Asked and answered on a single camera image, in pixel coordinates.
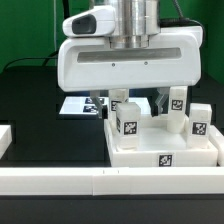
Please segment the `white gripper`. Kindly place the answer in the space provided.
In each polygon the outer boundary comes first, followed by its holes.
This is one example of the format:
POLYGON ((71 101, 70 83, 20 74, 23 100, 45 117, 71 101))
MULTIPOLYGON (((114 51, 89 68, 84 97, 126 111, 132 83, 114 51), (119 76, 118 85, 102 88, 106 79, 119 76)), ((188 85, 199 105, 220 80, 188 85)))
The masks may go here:
POLYGON ((66 40, 58 53, 58 85, 65 92, 91 91, 105 119, 99 90, 155 88, 151 115, 159 116, 172 86, 201 77, 203 28, 187 19, 159 18, 157 4, 97 5, 62 23, 66 40))

